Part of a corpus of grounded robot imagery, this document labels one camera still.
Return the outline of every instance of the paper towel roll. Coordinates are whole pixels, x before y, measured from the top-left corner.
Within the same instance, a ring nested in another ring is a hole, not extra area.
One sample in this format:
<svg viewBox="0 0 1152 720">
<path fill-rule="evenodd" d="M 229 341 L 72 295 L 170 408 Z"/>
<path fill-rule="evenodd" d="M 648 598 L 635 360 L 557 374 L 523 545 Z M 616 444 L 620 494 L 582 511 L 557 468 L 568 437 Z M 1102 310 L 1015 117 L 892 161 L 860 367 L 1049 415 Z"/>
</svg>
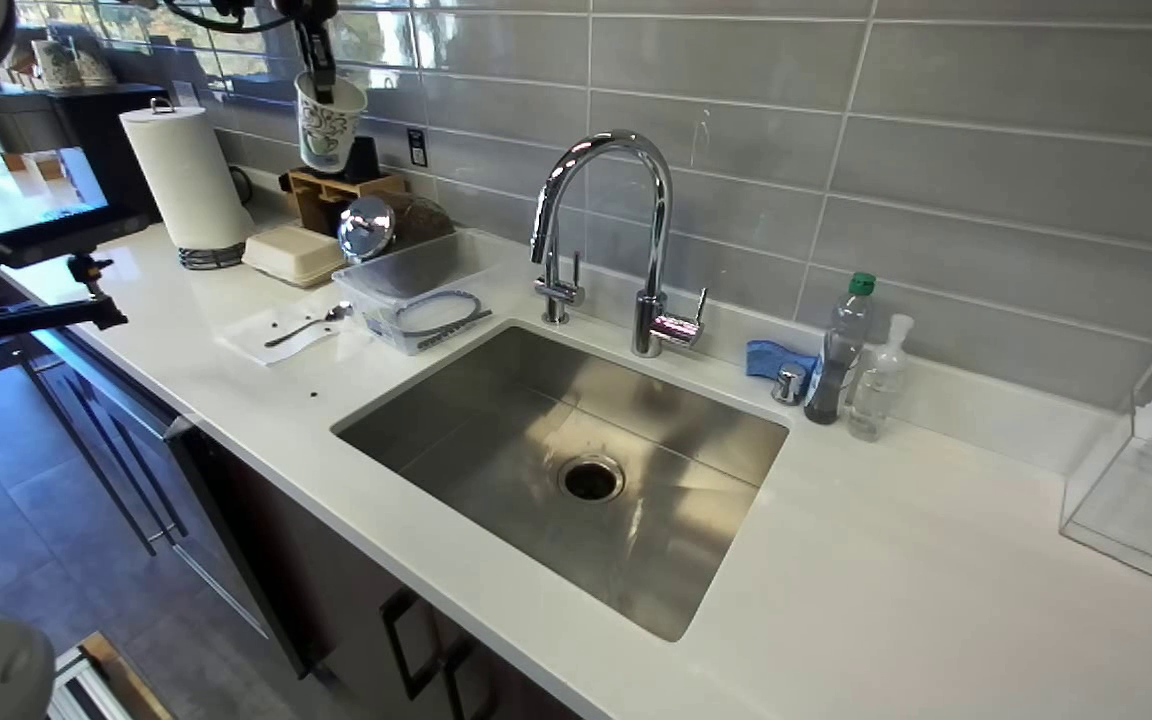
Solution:
<svg viewBox="0 0 1152 720">
<path fill-rule="evenodd" d="M 204 107 L 122 112 L 150 192 L 186 268 L 229 268 L 245 258 L 245 211 Z"/>
</svg>

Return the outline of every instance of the dark cabinet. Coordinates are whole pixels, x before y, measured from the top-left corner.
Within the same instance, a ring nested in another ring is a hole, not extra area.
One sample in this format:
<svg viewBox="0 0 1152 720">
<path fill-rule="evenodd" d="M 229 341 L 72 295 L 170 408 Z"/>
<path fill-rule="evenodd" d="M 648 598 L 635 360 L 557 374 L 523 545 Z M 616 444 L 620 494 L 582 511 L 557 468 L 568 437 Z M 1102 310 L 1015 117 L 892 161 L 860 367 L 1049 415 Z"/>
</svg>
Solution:
<svg viewBox="0 0 1152 720">
<path fill-rule="evenodd" d="M 384 720 L 572 717 L 218 441 L 192 437 L 192 455 L 202 496 L 306 675 Z"/>
<path fill-rule="evenodd" d="M 268 636 L 261 605 L 189 485 L 186 437 L 198 429 L 69 333 L 40 333 L 40 345 L 50 351 L 25 367 L 144 553 L 186 562 L 251 634 Z"/>
</svg>

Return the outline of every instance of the cable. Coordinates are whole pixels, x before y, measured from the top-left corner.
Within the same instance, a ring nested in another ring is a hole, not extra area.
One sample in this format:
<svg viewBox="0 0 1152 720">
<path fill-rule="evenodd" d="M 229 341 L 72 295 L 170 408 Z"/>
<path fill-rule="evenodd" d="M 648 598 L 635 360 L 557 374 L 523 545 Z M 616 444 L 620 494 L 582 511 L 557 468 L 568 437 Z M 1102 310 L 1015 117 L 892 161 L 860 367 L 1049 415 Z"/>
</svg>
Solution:
<svg viewBox="0 0 1152 720">
<path fill-rule="evenodd" d="M 182 9 L 182 0 L 164 0 L 164 9 L 170 9 L 174 15 L 182 15 L 182 22 L 189 22 L 189 25 L 202 25 L 202 27 L 210 27 L 210 34 L 229 34 L 229 37 L 255 37 L 255 34 L 271 34 L 271 27 L 292 25 L 292 15 L 280 15 L 280 22 L 245 27 L 245 11 L 241 11 L 234 25 L 224 25 L 224 22 L 198 15 L 198 11 Z"/>
<path fill-rule="evenodd" d="M 430 310 L 430 303 L 444 303 L 444 301 L 460 301 L 460 303 L 466 303 L 466 315 L 444 321 L 444 325 L 433 325 L 433 328 L 406 328 L 406 315 L 408 315 L 408 312 Z M 395 328 L 406 333 L 406 341 L 408 341 L 411 349 L 433 349 L 433 345 L 441 345 L 444 338 L 451 338 L 451 333 L 460 333 L 466 325 L 476 325 L 476 321 L 483 321 L 483 315 L 494 315 L 494 310 L 483 310 L 479 295 L 451 287 L 451 291 L 433 291 L 433 295 L 422 295 L 422 301 L 406 303 L 406 310 L 395 312 Z"/>
</svg>

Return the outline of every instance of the sink drain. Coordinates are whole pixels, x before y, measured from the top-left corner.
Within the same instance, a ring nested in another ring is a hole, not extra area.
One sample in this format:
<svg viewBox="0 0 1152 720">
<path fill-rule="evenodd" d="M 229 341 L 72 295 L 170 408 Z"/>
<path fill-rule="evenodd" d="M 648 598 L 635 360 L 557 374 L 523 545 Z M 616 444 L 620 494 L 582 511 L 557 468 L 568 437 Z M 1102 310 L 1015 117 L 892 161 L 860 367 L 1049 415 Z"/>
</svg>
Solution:
<svg viewBox="0 0 1152 720">
<path fill-rule="evenodd" d="M 620 494 L 620 468 L 607 459 L 578 459 L 563 468 L 563 489 L 578 502 L 607 502 Z"/>
</svg>

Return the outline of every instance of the bottle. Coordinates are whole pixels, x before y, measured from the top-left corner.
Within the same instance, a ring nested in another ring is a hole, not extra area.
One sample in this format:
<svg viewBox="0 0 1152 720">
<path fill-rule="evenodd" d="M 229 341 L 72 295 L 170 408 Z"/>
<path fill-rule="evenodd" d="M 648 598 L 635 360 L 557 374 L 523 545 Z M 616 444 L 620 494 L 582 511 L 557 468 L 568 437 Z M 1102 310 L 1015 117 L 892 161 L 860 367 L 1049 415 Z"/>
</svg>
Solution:
<svg viewBox="0 0 1152 720">
<path fill-rule="evenodd" d="M 839 310 L 833 310 L 825 351 L 820 351 L 815 380 L 813 380 L 813 401 L 804 408 L 813 425 L 839 420 L 848 374 L 868 341 L 874 285 L 878 285 L 874 272 L 856 272 L 848 281 L 848 295 L 839 301 Z"/>
<path fill-rule="evenodd" d="M 906 341 L 914 333 L 914 315 L 892 315 L 890 345 L 878 360 L 856 378 L 853 396 L 846 404 L 848 431 L 860 441 L 879 441 L 892 408 L 906 390 Z"/>
</svg>

